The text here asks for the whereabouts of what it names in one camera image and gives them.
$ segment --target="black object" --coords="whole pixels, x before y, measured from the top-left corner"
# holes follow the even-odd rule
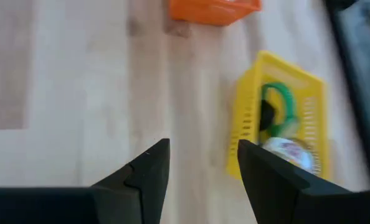
[[[266,130],[273,124],[275,108],[267,100],[261,100],[260,131]]]
[[[158,224],[169,139],[89,188],[0,189],[0,223]]]
[[[370,224],[370,191],[352,193],[247,140],[238,160],[259,224]]]
[[[370,171],[370,0],[324,0]]]

